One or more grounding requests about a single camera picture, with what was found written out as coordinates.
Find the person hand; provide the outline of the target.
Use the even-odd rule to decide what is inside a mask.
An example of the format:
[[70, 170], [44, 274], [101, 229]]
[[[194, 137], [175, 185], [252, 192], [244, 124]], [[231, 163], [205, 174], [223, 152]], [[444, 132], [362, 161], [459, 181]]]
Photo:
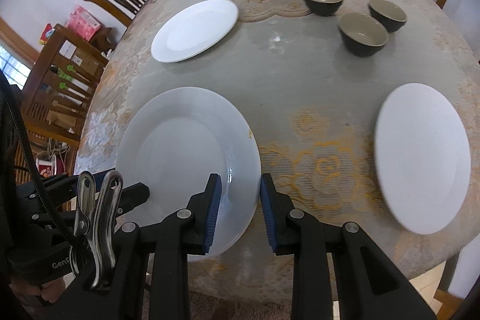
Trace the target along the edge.
[[40, 296], [44, 301], [54, 304], [66, 289], [63, 278], [44, 283], [40, 286], [32, 285], [17, 277], [10, 278], [10, 288], [13, 292], [27, 296]]

